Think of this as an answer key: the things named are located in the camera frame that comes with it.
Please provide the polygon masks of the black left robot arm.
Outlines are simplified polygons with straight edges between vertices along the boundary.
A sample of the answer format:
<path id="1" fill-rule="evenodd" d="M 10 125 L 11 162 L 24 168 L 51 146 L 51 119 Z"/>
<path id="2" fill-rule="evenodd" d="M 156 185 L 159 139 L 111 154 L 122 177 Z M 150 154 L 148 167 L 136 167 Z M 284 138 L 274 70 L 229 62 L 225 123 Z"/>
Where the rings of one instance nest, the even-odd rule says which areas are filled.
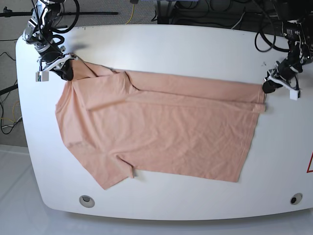
<path id="1" fill-rule="evenodd" d="M 267 71 L 262 89 L 265 94 L 284 87 L 290 92 L 290 99 L 300 98 L 297 75 L 303 72 L 303 66 L 313 62 L 313 2 L 311 0 L 273 0 L 272 4 L 278 21 L 282 25 L 282 36 L 288 41 L 288 49 L 277 47 L 274 21 L 269 13 L 257 1 L 253 2 L 262 12 L 257 36 L 261 36 L 269 49 L 287 53 L 287 57 L 275 63 Z"/>

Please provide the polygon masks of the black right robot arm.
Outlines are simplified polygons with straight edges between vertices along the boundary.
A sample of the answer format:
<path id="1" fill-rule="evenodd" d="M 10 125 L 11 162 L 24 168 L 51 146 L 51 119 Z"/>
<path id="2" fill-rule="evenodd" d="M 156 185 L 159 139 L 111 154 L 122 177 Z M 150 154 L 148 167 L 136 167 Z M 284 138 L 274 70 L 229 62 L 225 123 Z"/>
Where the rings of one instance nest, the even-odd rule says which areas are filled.
<path id="1" fill-rule="evenodd" d="M 79 14 L 80 5 L 78 1 L 74 1 L 76 11 L 75 19 L 69 28 L 59 30 L 55 28 L 55 21 L 61 14 L 61 5 L 63 0 L 39 0 L 32 2 L 33 13 L 27 23 L 27 27 L 23 32 L 23 40 L 33 45 L 39 58 L 39 71 L 36 73 L 37 81 L 47 81 L 49 72 L 53 72 L 65 81 L 73 79 L 73 69 L 71 60 L 75 60 L 77 56 L 71 53 L 65 53 L 65 38 L 62 34 L 71 31 L 76 25 Z"/>

